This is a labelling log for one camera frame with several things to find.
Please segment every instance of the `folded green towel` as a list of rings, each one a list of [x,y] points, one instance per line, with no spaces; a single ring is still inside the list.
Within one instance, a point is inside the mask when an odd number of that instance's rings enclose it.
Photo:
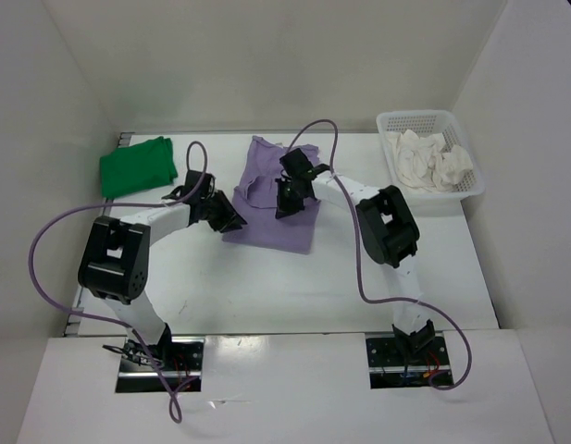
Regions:
[[[162,187],[177,176],[172,140],[163,137],[100,157],[102,195],[108,199]]]

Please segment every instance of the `white cloth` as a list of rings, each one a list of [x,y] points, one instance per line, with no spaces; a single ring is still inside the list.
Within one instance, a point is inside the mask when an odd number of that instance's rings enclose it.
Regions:
[[[447,192],[474,167],[468,151],[454,145],[444,151],[442,134],[419,137],[413,131],[387,132],[399,181],[418,192]]]

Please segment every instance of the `white plastic basket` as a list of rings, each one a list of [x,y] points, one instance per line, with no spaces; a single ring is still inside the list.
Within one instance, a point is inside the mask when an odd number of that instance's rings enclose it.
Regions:
[[[438,110],[394,111],[380,114],[376,118],[376,123],[378,124],[382,148],[386,155],[386,161],[388,162],[392,184],[396,185],[403,192],[407,202],[418,203],[456,199],[462,200],[468,196],[482,194],[485,191],[485,183],[480,174],[477,161],[468,145],[468,140],[464,132],[452,113]],[[392,147],[385,136],[388,131],[405,132],[409,129],[421,137],[441,133],[449,148],[452,148],[455,144],[462,146],[470,154],[472,164],[474,165],[473,171],[466,173],[462,181],[455,185],[453,191],[450,192],[415,192],[405,187],[401,181],[398,180]]]

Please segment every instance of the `purple cable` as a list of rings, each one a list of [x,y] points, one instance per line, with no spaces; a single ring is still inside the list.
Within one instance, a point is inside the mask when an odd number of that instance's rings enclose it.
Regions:
[[[31,244],[30,250],[28,252],[28,271],[30,272],[30,279],[32,281],[32,284],[34,285],[34,288],[36,288],[38,293],[42,296],[42,298],[45,301],[47,301],[48,303],[50,303],[52,306],[54,306],[57,310],[60,310],[61,312],[66,313],[68,315],[76,315],[78,317],[85,317],[88,319],[95,319],[97,321],[109,322],[111,324],[116,324],[118,326],[131,329],[133,335],[135,335],[135,338],[137,338],[137,340],[141,343],[141,345],[143,347],[143,351],[145,352],[145,354],[149,358],[149,360],[151,362],[151,366],[155,370],[155,372],[157,373],[157,377],[159,377],[159,380],[162,383],[162,386],[164,386],[164,389],[168,392],[168,395],[170,397],[168,410],[169,410],[170,417],[172,418],[172,421],[174,421],[176,424],[180,424],[182,422],[182,410],[181,410],[180,405],[178,403],[177,394],[189,382],[196,379],[196,376],[192,376],[191,378],[187,378],[186,381],[184,381],[176,389],[173,390],[172,387],[169,385],[169,383],[164,378],[164,375],[162,374],[161,369],[159,368],[159,366],[155,362],[155,359],[154,359],[151,351],[147,347],[147,344],[143,340],[142,336],[131,325],[127,324],[126,322],[119,321],[118,319],[114,319],[112,317],[99,316],[96,314],[88,314],[88,313],[84,313],[84,312],[81,312],[78,310],[73,310],[73,309],[66,307],[65,305],[55,301],[53,298],[51,298],[46,293],[46,291],[44,291],[43,287],[41,286],[40,282],[38,281],[38,278],[36,277],[36,269],[34,267],[34,255],[36,252],[36,246],[38,245],[38,242],[41,239],[41,237],[44,235],[44,233],[50,227],[52,227],[54,224],[56,224],[58,221],[60,221],[61,219],[64,219],[67,216],[74,215],[74,214],[79,213],[81,211],[95,210],[95,209],[99,209],[99,208],[112,208],[112,207],[163,208],[163,207],[172,206],[172,205],[176,205],[176,204],[182,204],[183,202],[190,199],[191,196],[199,189],[199,187],[201,186],[201,183],[203,183],[203,179],[205,178],[205,172],[207,170],[207,162],[208,162],[207,151],[206,151],[205,147],[203,146],[202,143],[200,143],[198,141],[194,141],[194,142],[191,142],[191,144],[189,144],[189,147],[186,151],[186,165],[187,165],[187,167],[190,167],[189,157],[191,154],[191,149],[194,145],[200,146],[201,150],[203,151],[203,173],[204,174],[201,175],[199,180],[194,185],[194,188],[186,196],[184,196],[184,197],[182,197],[182,198],[180,198],[177,201],[174,201],[172,203],[162,203],[162,204],[161,203],[149,203],[149,204],[148,203],[100,203],[100,204],[97,203],[97,204],[93,204],[93,205],[84,205],[84,206],[78,206],[77,208],[72,208],[72,209],[70,209],[64,213],[61,213],[57,217],[54,217],[46,225],[44,225],[44,227],[42,227],[38,231],[38,233],[36,234],[36,236],[32,240],[32,244]]]
[[[362,273],[362,268],[361,268],[361,235],[360,235],[360,230],[359,230],[359,221],[357,219],[357,213],[355,212],[353,200],[351,199],[349,192],[344,188],[342,181],[337,177],[336,172],[334,170],[334,155],[335,155],[335,152],[337,149],[337,143],[339,141],[339,127],[337,127],[337,124],[328,118],[321,118],[320,120],[316,120],[312,123],[307,124],[305,127],[303,127],[300,130],[300,132],[297,134],[297,136],[295,136],[295,138],[293,139],[293,142],[291,143],[291,145],[289,146],[287,151],[289,152],[289,150],[291,150],[293,145],[297,142],[299,137],[304,132],[306,132],[310,127],[313,127],[314,125],[316,125],[318,123],[328,123],[334,129],[334,141],[332,143],[332,153],[330,153],[330,173],[332,174],[332,177],[334,178],[334,180],[337,182],[337,184],[341,188],[342,194],[344,195],[344,198],[347,201],[347,204],[349,205],[349,211],[351,211],[351,217],[353,218],[353,227],[354,227],[354,235],[355,235],[355,264],[356,264],[356,273],[357,273],[357,289],[359,290],[359,295],[361,296],[361,299],[366,303],[372,303],[372,304],[387,303],[387,302],[416,303],[418,305],[426,307],[429,310],[432,310],[435,313],[443,316],[452,325],[452,327],[455,328],[455,331],[458,332],[458,334],[462,338],[462,341],[464,342],[464,345],[466,347],[466,352],[468,354],[466,370],[464,371],[464,374],[462,375],[462,377],[460,379],[458,379],[458,381],[455,382],[451,386],[441,387],[441,386],[436,386],[435,384],[433,384],[434,378],[436,378],[437,376],[442,375],[444,373],[448,373],[449,370],[444,370],[444,371],[435,373],[434,375],[429,377],[428,382],[429,382],[430,386],[432,386],[434,389],[437,389],[437,390],[451,390],[451,389],[455,389],[455,388],[461,386],[464,383],[464,381],[466,380],[466,378],[468,377],[468,375],[470,374],[470,370],[472,369],[472,349],[470,348],[470,343],[468,342],[468,338],[464,334],[464,331],[462,331],[462,329],[455,323],[455,321],[453,319],[451,319],[451,317],[449,317],[444,311],[442,311],[442,309],[437,308],[435,305],[431,305],[430,303],[422,302],[422,301],[420,301],[418,299],[414,299],[414,298],[394,297],[394,298],[384,298],[384,299],[368,299],[366,296],[366,293],[365,293],[364,288],[363,288],[363,273]]]

